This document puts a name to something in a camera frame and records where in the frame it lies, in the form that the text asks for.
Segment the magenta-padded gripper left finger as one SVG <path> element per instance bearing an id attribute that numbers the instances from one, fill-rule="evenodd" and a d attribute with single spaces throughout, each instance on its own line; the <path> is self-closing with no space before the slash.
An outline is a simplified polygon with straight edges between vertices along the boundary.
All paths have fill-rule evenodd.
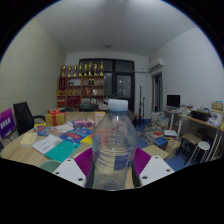
<path id="1" fill-rule="evenodd" d="M 92 149 L 89 148 L 74 159 L 67 158 L 53 174 L 76 185 L 85 187 L 91 171 L 91 156 Z"/>

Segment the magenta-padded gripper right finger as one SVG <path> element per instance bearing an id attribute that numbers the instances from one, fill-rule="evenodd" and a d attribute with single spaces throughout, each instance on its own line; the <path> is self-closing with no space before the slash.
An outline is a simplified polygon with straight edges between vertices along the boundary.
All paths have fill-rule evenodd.
<path id="1" fill-rule="evenodd" d="M 174 170 L 159 156 L 150 156 L 142 149 L 137 148 L 133 161 L 133 184 L 143 187 L 157 181 Z"/>

